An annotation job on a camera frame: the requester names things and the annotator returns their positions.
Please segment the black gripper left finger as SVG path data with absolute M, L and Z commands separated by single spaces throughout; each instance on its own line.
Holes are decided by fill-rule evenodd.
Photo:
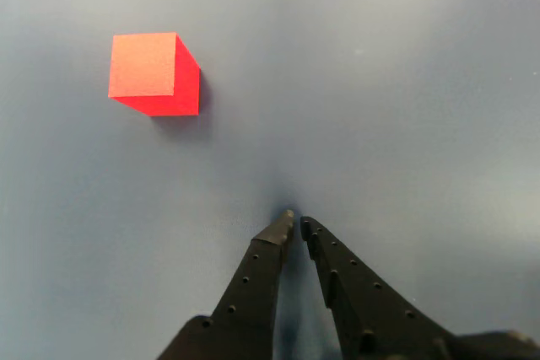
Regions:
M 250 242 L 229 286 L 209 316 L 180 329 L 160 359 L 271 359 L 278 286 L 294 232 L 284 211 Z

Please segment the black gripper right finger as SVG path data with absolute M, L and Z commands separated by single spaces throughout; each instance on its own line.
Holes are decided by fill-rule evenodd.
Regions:
M 332 311 L 344 359 L 463 359 L 456 338 L 397 293 L 311 217 L 301 235 Z

